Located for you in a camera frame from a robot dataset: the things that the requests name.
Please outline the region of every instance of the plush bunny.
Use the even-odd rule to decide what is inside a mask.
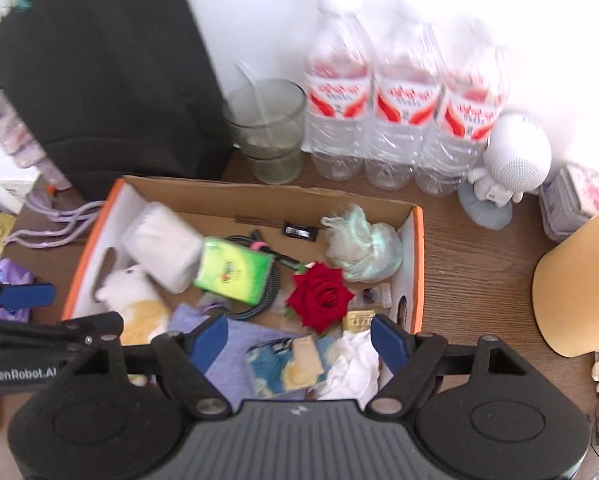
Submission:
[[[154,290],[141,266],[110,273],[95,298],[124,319],[121,334],[124,345],[150,343],[168,328],[170,309]]]

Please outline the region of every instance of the blue cloth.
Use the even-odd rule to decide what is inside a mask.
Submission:
[[[208,319],[188,304],[181,304],[172,314],[168,330],[190,332]],[[253,346],[292,335],[247,321],[228,320],[228,341],[215,362],[206,372],[206,378],[225,396],[234,410],[244,399],[257,399],[246,365],[246,352]],[[288,400],[303,400],[304,392],[284,396]]]

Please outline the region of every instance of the white astronaut figurine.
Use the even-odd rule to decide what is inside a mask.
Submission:
[[[548,176],[551,151],[538,124],[522,114],[504,114],[497,121],[484,150],[483,168],[468,173],[478,200],[504,207],[518,203],[524,192],[537,188]]]

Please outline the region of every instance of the lavender cable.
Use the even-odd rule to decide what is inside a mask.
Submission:
[[[101,208],[104,204],[105,202],[100,200],[87,203],[77,209],[63,211],[60,209],[54,209],[51,205],[50,199],[47,196],[39,196],[33,192],[26,198],[25,206],[31,211],[44,215],[51,222],[65,223],[66,226],[63,229],[54,231],[31,231],[28,229],[22,229],[4,238],[4,244],[15,242],[31,249],[49,249],[52,247],[60,247],[69,244],[93,224],[93,222],[100,215]],[[83,224],[81,224],[79,227],[76,227],[78,222],[83,222]],[[43,242],[32,242],[22,238],[62,237],[65,235],[67,236],[61,240],[46,240]]]

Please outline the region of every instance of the white towel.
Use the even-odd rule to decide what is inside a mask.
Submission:
[[[363,410],[377,394],[379,355],[371,343],[371,331],[345,331],[337,339],[339,357],[326,382],[317,387],[317,399],[357,399]]]

